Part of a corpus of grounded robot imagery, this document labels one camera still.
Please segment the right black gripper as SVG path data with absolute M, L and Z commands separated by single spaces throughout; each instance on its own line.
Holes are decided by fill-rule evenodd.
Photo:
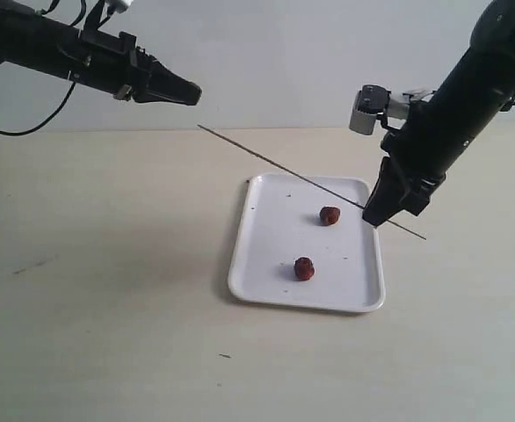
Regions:
M 374 227 L 390 222 L 402 211 L 420 215 L 446 181 L 446 174 L 415 170 L 394 152 L 399 132 L 391 128 L 382 138 L 381 148 L 388 156 L 381 160 L 377 182 L 362 212 L 363 220 Z

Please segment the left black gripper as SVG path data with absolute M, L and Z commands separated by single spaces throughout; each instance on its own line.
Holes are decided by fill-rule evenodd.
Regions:
M 136 37 L 82 30 L 66 46 L 70 59 L 69 81 L 139 104 L 172 103 L 195 106 L 202 89 L 163 66 L 136 45 Z

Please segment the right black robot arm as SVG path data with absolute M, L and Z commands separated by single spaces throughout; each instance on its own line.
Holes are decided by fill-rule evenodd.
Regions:
M 413 103 L 404 124 L 388 126 L 386 156 L 362 217 L 374 227 L 406 211 L 420 215 L 446 173 L 493 118 L 515 103 L 515 1 L 493 1 L 468 50 L 428 101 Z

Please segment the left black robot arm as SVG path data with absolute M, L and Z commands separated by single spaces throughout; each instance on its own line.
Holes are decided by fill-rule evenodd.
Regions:
M 15 1 L 0 1 L 0 64 L 56 76 L 118 100 L 197 105 L 201 88 L 164 67 L 133 34 L 98 29 L 103 5 L 98 2 L 78 29 Z

